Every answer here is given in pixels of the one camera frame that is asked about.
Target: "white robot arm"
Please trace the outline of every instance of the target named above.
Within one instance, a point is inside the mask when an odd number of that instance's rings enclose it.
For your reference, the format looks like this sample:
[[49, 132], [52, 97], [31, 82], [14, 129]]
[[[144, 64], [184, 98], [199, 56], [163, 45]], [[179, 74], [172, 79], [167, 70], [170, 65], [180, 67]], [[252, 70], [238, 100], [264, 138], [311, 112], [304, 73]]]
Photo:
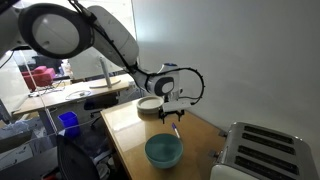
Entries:
[[17, 9], [11, 6], [15, 1], [0, 4], [0, 57], [15, 47], [28, 45], [47, 57], [66, 59], [93, 46], [123, 67], [140, 88], [157, 96], [166, 96], [169, 101], [178, 100], [179, 71], [182, 69], [166, 63], [158, 73], [142, 70], [136, 62], [139, 54], [137, 42], [102, 7], [86, 9], [77, 1], [69, 0], [77, 12], [47, 3]]

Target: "teal bowl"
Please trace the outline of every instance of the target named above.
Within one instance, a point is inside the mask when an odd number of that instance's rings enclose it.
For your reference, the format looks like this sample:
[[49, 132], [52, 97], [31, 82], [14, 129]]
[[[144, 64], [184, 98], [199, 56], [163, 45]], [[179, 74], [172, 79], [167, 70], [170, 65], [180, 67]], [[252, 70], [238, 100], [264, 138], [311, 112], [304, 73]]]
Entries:
[[166, 169], [179, 162], [183, 153], [183, 145], [174, 135], [157, 134], [147, 141], [145, 152], [153, 166]]

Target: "white plate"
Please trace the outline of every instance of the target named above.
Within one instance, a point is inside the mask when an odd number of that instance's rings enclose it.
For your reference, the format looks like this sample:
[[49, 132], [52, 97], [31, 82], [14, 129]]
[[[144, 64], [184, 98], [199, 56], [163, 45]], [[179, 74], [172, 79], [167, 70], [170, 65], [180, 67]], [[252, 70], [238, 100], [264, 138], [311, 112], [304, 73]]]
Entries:
[[140, 99], [137, 103], [138, 111], [144, 114], [153, 114], [159, 111], [163, 104], [163, 99], [158, 96], [147, 96]]

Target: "desk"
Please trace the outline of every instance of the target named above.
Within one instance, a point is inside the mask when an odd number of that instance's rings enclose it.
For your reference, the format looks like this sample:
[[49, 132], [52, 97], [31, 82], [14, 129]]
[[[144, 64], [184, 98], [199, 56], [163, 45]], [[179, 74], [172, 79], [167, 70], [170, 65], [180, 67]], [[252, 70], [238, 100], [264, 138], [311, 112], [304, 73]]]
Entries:
[[[131, 101], [101, 112], [107, 132], [113, 141], [118, 156], [131, 179], [210, 179], [214, 159], [210, 150], [220, 151], [224, 138], [220, 130], [199, 117], [186, 112], [178, 122], [176, 115], [166, 117], [165, 124], [157, 115], [142, 115], [136, 103]], [[145, 156], [146, 141], [159, 133], [175, 135], [171, 127], [175, 122], [183, 142], [183, 156], [170, 169], [153, 167]]]
[[[47, 116], [47, 113], [45, 111], [46, 108], [49, 109], [52, 107], [58, 107], [68, 103], [82, 101], [88, 98], [121, 91], [129, 88], [130, 82], [133, 81], [132, 77], [128, 74], [110, 77], [110, 80], [111, 80], [111, 83], [116, 82], [118, 80], [121, 80], [121, 81], [118, 84], [113, 85], [112, 88], [97, 88], [97, 89], [90, 89], [89, 87], [103, 85], [106, 83], [105, 79], [99, 79], [99, 80], [94, 80], [89, 82], [81, 82], [81, 83], [65, 86], [65, 89], [63, 91], [50, 92], [42, 95], [41, 97], [27, 98], [22, 103], [19, 110], [13, 113], [13, 116], [38, 111], [40, 119], [42, 120], [42, 123], [46, 128], [47, 134], [52, 134], [54, 133], [54, 130], [49, 121], [49, 117]], [[88, 90], [88, 91], [91, 91], [91, 94], [78, 99], [66, 100], [66, 97], [69, 94], [79, 90]]]

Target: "toaster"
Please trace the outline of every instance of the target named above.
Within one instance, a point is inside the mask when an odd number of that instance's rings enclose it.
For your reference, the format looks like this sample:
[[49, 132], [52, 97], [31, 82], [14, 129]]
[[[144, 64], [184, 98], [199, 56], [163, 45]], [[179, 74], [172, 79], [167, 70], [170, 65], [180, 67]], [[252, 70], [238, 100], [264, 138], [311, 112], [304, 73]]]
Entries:
[[310, 147], [302, 139], [237, 122], [211, 169], [211, 180], [319, 180]]

